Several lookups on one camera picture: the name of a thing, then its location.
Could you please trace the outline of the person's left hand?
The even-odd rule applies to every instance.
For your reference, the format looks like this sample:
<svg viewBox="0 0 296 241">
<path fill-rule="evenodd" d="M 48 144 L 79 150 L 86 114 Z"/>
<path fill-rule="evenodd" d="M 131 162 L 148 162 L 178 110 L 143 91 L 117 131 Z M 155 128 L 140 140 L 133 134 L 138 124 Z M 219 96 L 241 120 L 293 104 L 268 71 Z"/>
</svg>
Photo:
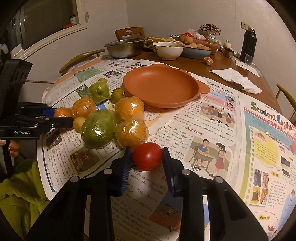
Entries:
<svg viewBox="0 0 296 241">
<path fill-rule="evenodd" d="M 0 140 L 0 145 L 4 146 L 6 144 L 6 140 Z M 10 141 L 8 146 L 9 155 L 11 157 L 18 157 L 20 154 L 20 142 L 19 141 Z"/>
</svg>

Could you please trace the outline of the green sleeve forearm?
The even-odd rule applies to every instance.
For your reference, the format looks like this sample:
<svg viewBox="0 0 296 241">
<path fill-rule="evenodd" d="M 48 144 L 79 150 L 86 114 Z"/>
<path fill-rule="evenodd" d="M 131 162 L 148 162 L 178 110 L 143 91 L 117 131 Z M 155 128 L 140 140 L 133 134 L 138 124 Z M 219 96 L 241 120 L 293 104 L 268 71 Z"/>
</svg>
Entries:
<svg viewBox="0 0 296 241">
<path fill-rule="evenodd" d="M 22 239 L 48 204 L 36 160 L 22 161 L 1 183 L 1 211 Z"/>
</svg>

